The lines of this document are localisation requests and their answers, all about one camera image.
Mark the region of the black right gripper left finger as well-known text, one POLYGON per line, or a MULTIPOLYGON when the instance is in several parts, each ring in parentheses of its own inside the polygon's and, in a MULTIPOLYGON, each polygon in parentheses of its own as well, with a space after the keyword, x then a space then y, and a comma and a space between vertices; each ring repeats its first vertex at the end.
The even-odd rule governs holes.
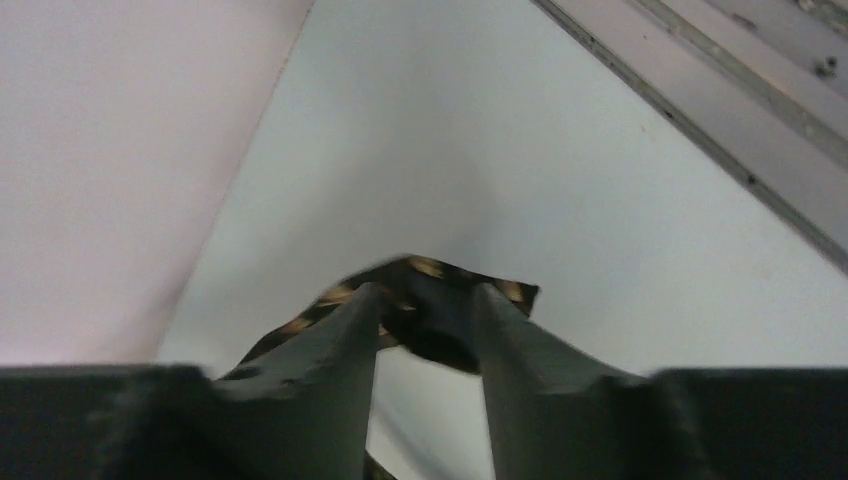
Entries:
POLYGON ((194 365, 1 372, 5 479, 359 479, 381 294, 208 378, 194 365))

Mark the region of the black gold floral tie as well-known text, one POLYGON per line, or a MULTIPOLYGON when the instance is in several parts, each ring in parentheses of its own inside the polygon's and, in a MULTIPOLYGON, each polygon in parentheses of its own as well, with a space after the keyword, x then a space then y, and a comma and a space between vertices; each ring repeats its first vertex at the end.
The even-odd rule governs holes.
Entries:
POLYGON ((380 350, 402 347, 420 359, 470 375, 480 373, 471 313, 477 286, 493 285, 526 316, 540 293, 535 284, 488 276, 421 255, 401 255, 326 289, 292 320, 262 336, 238 364, 248 363, 316 326, 367 283, 377 285, 386 301, 378 332, 380 350))

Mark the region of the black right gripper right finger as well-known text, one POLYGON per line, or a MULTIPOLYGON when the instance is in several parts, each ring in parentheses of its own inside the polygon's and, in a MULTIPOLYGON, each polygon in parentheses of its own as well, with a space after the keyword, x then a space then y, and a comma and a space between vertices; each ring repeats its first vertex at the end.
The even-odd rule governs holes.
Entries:
POLYGON ((474 295, 500 479, 843 479, 843 368, 614 368, 474 295))

